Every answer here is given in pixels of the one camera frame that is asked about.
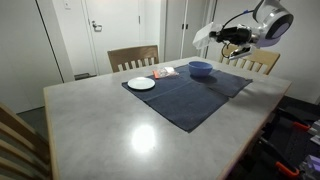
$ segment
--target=chair backrest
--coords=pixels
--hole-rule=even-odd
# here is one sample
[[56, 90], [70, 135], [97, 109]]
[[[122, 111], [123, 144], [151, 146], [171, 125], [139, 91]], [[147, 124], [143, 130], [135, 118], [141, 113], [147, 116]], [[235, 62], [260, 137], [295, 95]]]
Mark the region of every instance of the chair backrest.
[[32, 127], [0, 103], [0, 168], [9, 176], [27, 179], [51, 177], [48, 142]]
[[[230, 53], [236, 49], [237, 46], [230, 44], [228, 48], [225, 47], [223, 49], [223, 54], [230, 55]], [[256, 49], [253, 54], [236, 60], [229, 60], [221, 55], [219, 62], [240, 68], [247, 68], [248, 70], [255, 72], [260, 72], [260, 70], [262, 70], [261, 67], [265, 66], [265, 69], [264, 71], [262, 70], [262, 73], [268, 75], [278, 61], [279, 57], [279, 53]]]
[[108, 51], [108, 56], [113, 72], [120, 71], [119, 65], [123, 70], [127, 70], [128, 68], [159, 64], [157, 45], [112, 50]]

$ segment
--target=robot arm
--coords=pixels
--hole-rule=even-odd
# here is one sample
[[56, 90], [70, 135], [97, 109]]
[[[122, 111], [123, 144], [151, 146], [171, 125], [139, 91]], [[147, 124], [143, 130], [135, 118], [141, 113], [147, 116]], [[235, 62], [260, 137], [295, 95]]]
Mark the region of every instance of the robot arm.
[[[238, 59], [251, 54], [254, 46], [268, 47], [276, 44], [293, 21], [293, 15], [279, 3], [279, 0], [261, 0], [256, 8], [250, 12], [253, 12], [253, 19], [260, 24], [258, 28], [251, 28], [245, 25], [224, 28], [227, 22], [225, 25], [220, 26], [221, 29], [219, 31], [211, 31], [209, 33], [209, 39], [214, 39], [218, 43], [228, 41], [239, 46], [237, 50], [229, 55], [229, 59]], [[200, 41], [205, 40], [205, 38], [199, 38], [197, 33], [194, 44], [199, 39]]]

